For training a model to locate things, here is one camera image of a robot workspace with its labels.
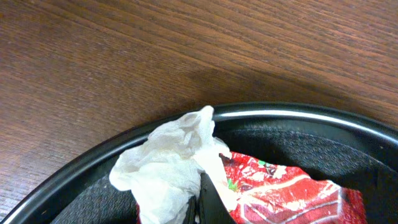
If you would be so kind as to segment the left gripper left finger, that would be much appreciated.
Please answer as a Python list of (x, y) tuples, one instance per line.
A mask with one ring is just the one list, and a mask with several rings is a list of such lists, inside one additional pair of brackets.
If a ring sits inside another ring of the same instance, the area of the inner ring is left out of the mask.
[(183, 220), (183, 224), (196, 224), (196, 196), (192, 196), (188, 201), (188, 208)]

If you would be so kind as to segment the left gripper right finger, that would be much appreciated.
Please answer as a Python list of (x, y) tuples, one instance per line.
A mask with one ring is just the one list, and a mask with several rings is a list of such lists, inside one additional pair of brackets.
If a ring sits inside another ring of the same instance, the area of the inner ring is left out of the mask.
[(199, 198), (200, 224), (236, 224), (224, 206), (210, 177), (201, 174), (201, 189)]

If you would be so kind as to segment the white tissue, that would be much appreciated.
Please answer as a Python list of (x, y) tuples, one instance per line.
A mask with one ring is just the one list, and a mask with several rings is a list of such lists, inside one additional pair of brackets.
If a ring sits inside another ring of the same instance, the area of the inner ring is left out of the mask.
[(231, 158), (228, 146), (213, 137), (214, 109), (205, 106), (165, 123), (140, 146), (124, 151), (111, 169), (109, 181), (131, 191), (141, 223), (182, 223), (188, 201), (201, 189), (201, 174), (209, 175), (227, 210), (237, 207), (228, 187), (220, 155)]

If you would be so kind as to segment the red snack wrapper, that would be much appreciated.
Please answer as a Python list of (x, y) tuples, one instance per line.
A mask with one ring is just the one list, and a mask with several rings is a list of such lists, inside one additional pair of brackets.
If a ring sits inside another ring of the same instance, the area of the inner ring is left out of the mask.
[[(270, 164), (255, 157), (223, 154), (228, 187), (237, 207), (236, 223), (365, 223), (363, 198), (330, 180), (314, 180), (298, 167)], [(196, 223), (199, 218), (196, 197)]]

